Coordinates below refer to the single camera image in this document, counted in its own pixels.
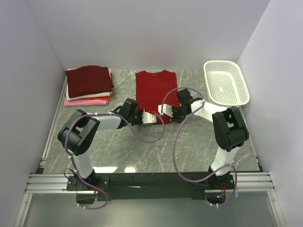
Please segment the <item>folded orange-red t-shirt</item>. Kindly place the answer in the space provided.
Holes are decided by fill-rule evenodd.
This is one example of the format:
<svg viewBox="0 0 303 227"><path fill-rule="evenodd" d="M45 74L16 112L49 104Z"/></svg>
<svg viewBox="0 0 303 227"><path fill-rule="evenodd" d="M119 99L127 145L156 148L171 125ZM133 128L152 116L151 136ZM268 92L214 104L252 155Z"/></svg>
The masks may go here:
<svg viewBox="0 0 303 227"><path fill-rule="evenodd" d="M79 100L109 100L109 98L110 98L110 96L86 97L86 98L75 99L75 101L79 101Z"/></svg>

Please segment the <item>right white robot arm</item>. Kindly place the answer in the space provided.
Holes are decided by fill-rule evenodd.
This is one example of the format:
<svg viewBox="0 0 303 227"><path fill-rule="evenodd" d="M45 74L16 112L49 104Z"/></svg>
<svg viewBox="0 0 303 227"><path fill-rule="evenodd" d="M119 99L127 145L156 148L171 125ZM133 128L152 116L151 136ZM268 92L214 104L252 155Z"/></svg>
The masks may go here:
<svg viewBox="0 0 303 227"><path fill-rule="evenodd" d="M177 131L179 135L186 120L195 115L210 121L213 124L215 141L218 149L215 159L209 167L208 175L199 180L185 177L179 170L175 159L175 147L173 145L173 165L179 177L189 183L203 183L207 181L212 188L233 180L231 169L234 157L240 147L249 139L249 132L240 113L239 108L222 107L205 101L203 98L193 98L187 88L177 92L180 107L171 108L171 119L181 122Z"/></svg>

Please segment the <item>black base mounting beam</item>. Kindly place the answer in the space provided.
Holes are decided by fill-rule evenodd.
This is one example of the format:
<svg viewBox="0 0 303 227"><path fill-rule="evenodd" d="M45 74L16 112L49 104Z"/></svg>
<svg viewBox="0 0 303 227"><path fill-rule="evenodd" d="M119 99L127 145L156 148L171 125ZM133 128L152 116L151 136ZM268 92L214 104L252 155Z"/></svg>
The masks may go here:
<svg viewBox="0 0 303 227"><path fill-rule="evenodd" d="M68 179L66 190L76 192L80 203L85 195L93 192L97 201L131 200L131 199L178 199L190 198L205 200L207 190L225 192L234 189L232 174L212 176L196 183L195 180L207 176L207 172L189 172L187 182L176 173L122 173L95 174L90 185L84 184L76 175Z"/></svg>

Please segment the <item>folded pink t-shirt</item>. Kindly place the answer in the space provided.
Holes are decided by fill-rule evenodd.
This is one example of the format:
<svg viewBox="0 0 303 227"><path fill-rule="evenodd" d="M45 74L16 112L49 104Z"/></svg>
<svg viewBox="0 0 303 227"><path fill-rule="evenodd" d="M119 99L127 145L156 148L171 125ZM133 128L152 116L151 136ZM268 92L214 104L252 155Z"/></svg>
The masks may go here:
<svg viewBox="0 0 303 227"><path fill-rule="evenodd" d="M65 99L64 106L95 106L95 105L108 105L109 97L97 98L97 99L79 99L68 101Z"/></svg>

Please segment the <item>white perforated plastic basket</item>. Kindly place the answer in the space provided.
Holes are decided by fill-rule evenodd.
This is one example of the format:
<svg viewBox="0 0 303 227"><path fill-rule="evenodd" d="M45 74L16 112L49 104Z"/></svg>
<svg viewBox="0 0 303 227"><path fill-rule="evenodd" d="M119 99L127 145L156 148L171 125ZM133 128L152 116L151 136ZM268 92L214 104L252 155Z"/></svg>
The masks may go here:
<svg viewBox="0 0 303 227"><path fill-rule="evenodd" d="M250 94L240 67L232 61L207 61L204 66L205 87L209 101L220 106L242 106Z"/></svg>

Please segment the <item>aluminium extrusion rail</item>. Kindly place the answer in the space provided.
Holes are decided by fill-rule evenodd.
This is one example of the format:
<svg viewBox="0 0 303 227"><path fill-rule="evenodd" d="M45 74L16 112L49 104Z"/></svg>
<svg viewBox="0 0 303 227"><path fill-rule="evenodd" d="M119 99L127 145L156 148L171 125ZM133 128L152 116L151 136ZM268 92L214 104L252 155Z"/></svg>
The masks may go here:
<svg viewBox="0 0 303 227"><path fill-rule="evenodd" d="M237 192L269 192L274 185L268 172L238 173ZM68 180L63 174L31 174L25 193L76 193L68 191Z"/></svg>

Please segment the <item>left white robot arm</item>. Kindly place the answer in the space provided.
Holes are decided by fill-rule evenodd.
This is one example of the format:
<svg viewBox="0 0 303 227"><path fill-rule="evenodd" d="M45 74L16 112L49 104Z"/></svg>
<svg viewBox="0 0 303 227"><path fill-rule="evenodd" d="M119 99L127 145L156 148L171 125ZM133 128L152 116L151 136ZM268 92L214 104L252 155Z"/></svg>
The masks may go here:
<svg viewBox="0 0 303 227"><path fill-rule="evenodd" d="M126 99L122 106L99 115L76 110L60 129L57 139L71 159L73 175L86 187L98 186L98 178L91 165L88 149L98 130L121 129L127 125L143 124L143 109L133 99Z"/></svg>

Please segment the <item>folded dark red t-shirt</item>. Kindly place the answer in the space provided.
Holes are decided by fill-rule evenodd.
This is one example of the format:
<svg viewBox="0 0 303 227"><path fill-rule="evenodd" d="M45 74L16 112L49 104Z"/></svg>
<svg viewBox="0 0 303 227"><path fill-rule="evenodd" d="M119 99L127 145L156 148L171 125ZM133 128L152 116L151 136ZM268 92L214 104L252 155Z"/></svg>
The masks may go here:
<svg viewBox="0 0 303 227"><path fill-rule="evenodd" d="M108 67L83 66L67 70L66 76L69 98L112 92L114 88Z"/></svg>

